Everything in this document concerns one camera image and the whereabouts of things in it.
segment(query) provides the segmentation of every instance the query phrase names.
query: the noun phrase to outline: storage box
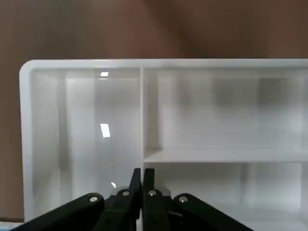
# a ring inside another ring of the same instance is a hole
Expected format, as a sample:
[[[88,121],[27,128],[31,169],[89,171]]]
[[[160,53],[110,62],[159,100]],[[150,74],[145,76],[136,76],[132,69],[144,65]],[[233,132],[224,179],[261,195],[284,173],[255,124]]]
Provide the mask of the storage box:
[[[308,231],[308,60],[30,61],[25,218],[135,167],[256,231]]]

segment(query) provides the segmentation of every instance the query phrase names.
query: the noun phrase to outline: brown background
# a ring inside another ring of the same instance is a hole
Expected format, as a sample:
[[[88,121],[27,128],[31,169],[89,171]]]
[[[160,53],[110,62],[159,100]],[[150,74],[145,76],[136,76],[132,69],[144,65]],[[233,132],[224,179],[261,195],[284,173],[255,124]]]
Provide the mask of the brown background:
[[[307,0],[0,0],[0,219],[23,218],[31,59],[308,57]]]

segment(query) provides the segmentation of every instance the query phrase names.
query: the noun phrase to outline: white plastic organizer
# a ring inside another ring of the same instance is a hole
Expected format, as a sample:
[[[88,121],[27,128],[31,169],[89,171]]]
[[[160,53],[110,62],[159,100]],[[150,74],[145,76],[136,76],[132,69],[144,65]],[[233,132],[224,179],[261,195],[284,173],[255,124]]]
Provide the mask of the white plastic organizer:
[[[135,167],[256,231],[308,231],[308,60],[46,60],[20,72],[25,218]]]

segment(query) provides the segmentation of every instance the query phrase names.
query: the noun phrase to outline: metal screw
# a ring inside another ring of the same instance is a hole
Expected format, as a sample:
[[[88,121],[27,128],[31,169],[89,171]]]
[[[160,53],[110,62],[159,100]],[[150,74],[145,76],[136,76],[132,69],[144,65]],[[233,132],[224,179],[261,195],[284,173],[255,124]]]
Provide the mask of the metal screw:
[[[187,199],[186,196],[181,196],[181,197],[179,198],[179,201],[180,201],[181,203],[185,203],[185,202],[188,202],[188,199]]]
[[[90,202],[96,202],[98,200],[98,198],[96,196],[93,196],[90,198]]]
[[[123,196],[128,196],[128,195],[129,195],[129,191],[124,191],[124,192],[122,192],[122,195],[123,195]]]
[[[156,191],[155,191],[155,190],[149,191],[149,195],[150,195],[150,196],[155,196],[155,195],[156,195]]]

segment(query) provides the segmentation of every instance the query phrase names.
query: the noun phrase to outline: compartment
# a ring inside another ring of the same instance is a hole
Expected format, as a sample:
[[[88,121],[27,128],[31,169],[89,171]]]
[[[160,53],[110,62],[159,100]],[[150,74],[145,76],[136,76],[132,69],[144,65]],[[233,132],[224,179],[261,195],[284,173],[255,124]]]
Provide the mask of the compartment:
[[[308,166],[300,163],[147,163],[172,197],[190,193],[256,231],[308,231]]]
[[[30,86],[26,219],[128,185],[142,166],[139,69],[33,70]]]
[[[307,71],[149,68],[145,162],[308,160]]]

